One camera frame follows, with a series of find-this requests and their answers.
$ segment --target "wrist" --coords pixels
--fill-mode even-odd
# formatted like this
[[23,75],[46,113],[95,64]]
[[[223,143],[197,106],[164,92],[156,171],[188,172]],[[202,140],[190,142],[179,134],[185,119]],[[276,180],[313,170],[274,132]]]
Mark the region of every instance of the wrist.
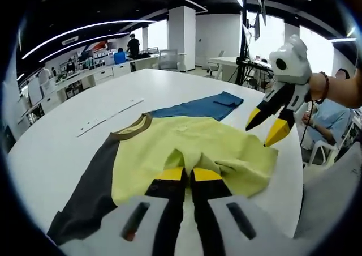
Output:
[[326,87],[326,79],[321,73],[313,73],[309,79],[309,87],[312,94],[312,100],[318,100],[323,97]]

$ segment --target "light blue shirt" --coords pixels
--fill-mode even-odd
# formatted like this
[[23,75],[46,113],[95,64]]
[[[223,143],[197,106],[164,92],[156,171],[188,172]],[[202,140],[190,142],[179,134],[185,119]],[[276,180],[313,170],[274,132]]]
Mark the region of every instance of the light blue shirt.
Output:
[[[324,100],[324,102],[320,105],[315,105],[317,106],[318,111],[312,115],[314,124],[321,125],[326,129],[329,129],[332,132],[336,144],[339,144],[350,120],[350,109],[329,99]],[[319,140],[327,142],[319,131],[310,126],[307,130],[308,134],[315,143]]]

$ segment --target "window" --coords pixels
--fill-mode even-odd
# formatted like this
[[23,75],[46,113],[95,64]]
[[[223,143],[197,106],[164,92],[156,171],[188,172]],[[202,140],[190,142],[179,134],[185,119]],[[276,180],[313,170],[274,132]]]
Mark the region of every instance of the window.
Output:
[[148,26],[148,47],[167,49],[167,21],[159,21]]
[[[255,12],[248,12],[247,17],[249,24],[254,25],[256,20]],[[266,26],[262,15],[260,20],[260,37],[255,41],[254,28],[249,28],[247,32],[247,42],[249,43],[249,51],[251,58],[260,56],[269,59],[269,54],[282,45],[284,45],[284,20],[281,18],[266,16]]]
[[136,36],[136,39],[140,42],[140,51],[143,50],[143,37],[142,37],[142,28],[138,28],[135,31],[131,31],[131,34]]
[[333,68],[333,44],[318,33],[300,27],[300,38],[307,46],[307,58],[312,72],[323,71],[331,75]]

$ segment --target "bracelet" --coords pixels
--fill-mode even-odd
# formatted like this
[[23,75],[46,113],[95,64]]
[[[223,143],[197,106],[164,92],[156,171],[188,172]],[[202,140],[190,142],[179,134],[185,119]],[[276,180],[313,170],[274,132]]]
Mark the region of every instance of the bracelet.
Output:
[[323,95],[322,95],[321,100],[316,100],[317,104],[322,104],[323,103],[323,101],[326,99],[328,91],[329,91],[329,78],[328,78],[328,76],[324,72],[320,72],[320,74],[322,74],[324,76],[324,78],[326,80],[326,86],[324,87],[324,91],[323,91]]

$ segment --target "blue folded garment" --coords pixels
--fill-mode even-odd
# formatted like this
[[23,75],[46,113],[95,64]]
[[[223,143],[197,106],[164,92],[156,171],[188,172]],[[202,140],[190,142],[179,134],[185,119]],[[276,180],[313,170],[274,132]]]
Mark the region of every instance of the blue folded garment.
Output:
[[191,116],[191,117],[213,117],[217,121],[223,120],[243,99],[227,92],[215,96],[193,100],[170,108],[154,110],[150,112],[153,117]]

